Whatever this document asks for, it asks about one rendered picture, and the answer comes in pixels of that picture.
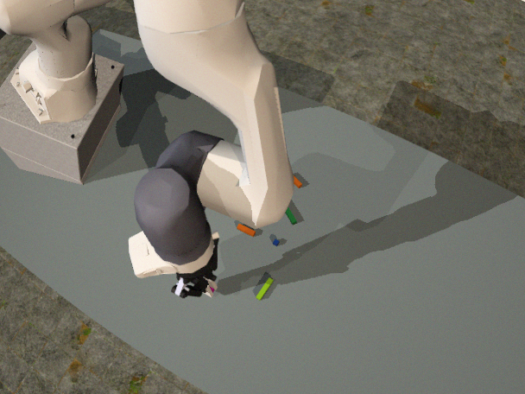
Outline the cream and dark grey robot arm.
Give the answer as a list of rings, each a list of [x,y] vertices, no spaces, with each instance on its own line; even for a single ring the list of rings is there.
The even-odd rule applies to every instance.
[[[10,83],[40,124],[72,122],[96,104],[92,29],[78,14],[111,1],[0,0],[0,29],[38,45]],[[207,265],[219,238],[203,208],[257,229],[282,219],[292,199],[275,67],[257,46],[244,0],[134,5],[154,69],[226,115],[242,145],[189,131],[136,186],[142,232],[129,239],[135,275],[194,273]]]

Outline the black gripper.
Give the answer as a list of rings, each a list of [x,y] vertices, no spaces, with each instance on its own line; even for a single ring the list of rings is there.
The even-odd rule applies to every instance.
[[[219,238],[214,239],[213,254],[206,266],[195,271],[194,273],[176,273],[176,277],[179,282],[173,286],[171,292],[182,298],[187,296],[201,297],[202,292],[210,297],[213,296],[211,288],[214,290],[217,289],[217,285],[215,283],[217,277],[212,274],[212,271],[215,271],[218,267],[218,241]],[[190,282],[193,283],[194,286],[187,285]]]

